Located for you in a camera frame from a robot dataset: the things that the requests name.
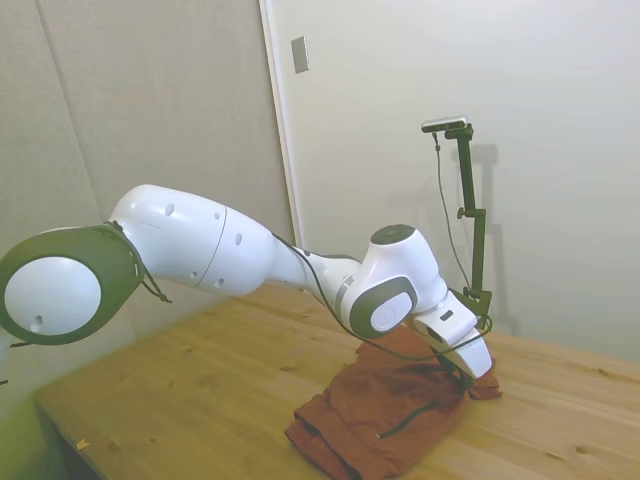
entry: door frame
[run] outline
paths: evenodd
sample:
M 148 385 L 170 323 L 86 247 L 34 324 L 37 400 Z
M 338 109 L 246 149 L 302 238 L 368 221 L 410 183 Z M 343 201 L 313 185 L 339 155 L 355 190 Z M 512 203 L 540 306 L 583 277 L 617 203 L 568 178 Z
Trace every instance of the door frame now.
M 298 186 L 296 184 L 296 165 L 291 147 L 290 135 L 288 129 L 287 104 L 284 95 L 284 86 L 281 80 L 282 59 L 274 48 L 273 38 L 275 36 L 275 28 L 272 22 L 274 0 L 259 0 L 260 15 L 262 16 L 262 29 L 264 32 L 264 43 L 267 50 L 267 61 L 269 64 L 269 76 L 271 77 L 271 89 L 273 92 L 273 103 L 275 106 L 276 122 L 278 125 L 278 134 L 280 137 L 280 149 L 282 150 L 282 162 L 284 164 L 284 177 L 287 184 L 287 195 L 289 197 L 289 207 L 291 209 L 291 223 L 293 225 L 293 235 L 296 245 L 304 248 L 306 243 L 304 239 L 304 229 L 302 228 L 301 208 L 296 192 Z

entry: wooden table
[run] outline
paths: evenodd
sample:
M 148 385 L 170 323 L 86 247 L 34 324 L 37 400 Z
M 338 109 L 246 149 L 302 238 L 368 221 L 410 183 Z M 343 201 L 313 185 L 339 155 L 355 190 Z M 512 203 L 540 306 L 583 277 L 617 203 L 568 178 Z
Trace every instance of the wooden table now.
M 640 479 L 640 366 L 488 338 L 504 397 L 472 402 L 405 479 Z M 44 388 L 37 402 L 105 479 L 325 478 L 283 430 L 358 343 L 310 295 L 263 287 Z

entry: screw hole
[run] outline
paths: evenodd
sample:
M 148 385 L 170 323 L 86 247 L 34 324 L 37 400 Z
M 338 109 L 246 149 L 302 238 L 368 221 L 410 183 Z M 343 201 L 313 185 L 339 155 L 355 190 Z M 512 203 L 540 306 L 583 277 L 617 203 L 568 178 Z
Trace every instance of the screw hole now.
M 38 315 L 36 316 L 36 318 L 34 318 L 31 321 L 31 325 L 29 325 L 29 329 L 33 332 L 33 333 L 38 333 L 40 331 L 40 329 L 42 328 L 42 324 L 44 322 L 42 321 L 42 316 Z

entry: gray joint cap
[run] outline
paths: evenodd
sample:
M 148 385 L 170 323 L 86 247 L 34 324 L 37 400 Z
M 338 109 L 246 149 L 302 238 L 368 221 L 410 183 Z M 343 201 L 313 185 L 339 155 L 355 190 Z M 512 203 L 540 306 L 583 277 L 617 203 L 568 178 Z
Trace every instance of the gray joint cap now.
M 388 225 L 371 236 L 371 243 L 374 245 L 393 245 L 406 240 L 415 231 L 416 229 L 409 225 Z

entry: white wall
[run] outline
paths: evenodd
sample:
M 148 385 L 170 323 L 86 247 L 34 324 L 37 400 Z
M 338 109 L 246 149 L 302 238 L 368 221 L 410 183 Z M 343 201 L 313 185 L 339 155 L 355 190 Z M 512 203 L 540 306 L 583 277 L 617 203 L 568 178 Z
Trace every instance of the white wall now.
M 291 239 L 258 3 L 0 2 L 0 255 L 107 219 L 140 183 L 213 198 Z M 0 479 L 60 479 L 39 386 L 220 296 L 163 285 L 100 332 L 11 349 L 0 365 Z
M 362 256 L 414 224 L 461 288 L 419 125 L 465 113 L 499 328 L 640 361 L 637 1 L 267 3 L 307 248 Z M 455 214 L 450 142 L 443 158 Z M 471 223 L 453 222 L 470 269 Z

